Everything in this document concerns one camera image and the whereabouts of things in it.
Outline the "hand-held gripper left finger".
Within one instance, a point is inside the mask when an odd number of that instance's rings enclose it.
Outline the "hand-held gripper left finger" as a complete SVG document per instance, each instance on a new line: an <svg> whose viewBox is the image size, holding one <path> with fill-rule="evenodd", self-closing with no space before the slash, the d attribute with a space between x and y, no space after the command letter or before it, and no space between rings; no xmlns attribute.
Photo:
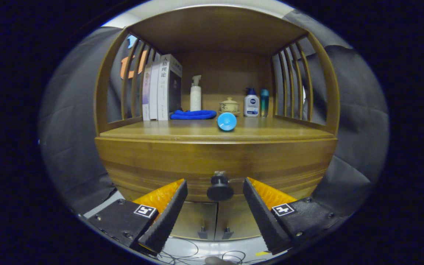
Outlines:
<svg viewBox="0 0 424 265"><path fill-rule="evenodd" d="M158 255L186 197L187 182L179 179L133 201L118 199L90 217L88 222L128 248Z"/></svg>

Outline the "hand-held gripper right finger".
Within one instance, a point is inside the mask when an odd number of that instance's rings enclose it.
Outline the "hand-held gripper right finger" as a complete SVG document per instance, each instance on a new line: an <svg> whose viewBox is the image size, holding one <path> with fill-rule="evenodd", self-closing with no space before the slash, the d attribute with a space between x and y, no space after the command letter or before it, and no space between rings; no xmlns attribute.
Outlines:
<svg viewBox="0 0 424 265"><path fill-rule="evenodd" d="M243 195L272 254L306 248L343 221L311 197L296 199L249 177Z"/></svg>

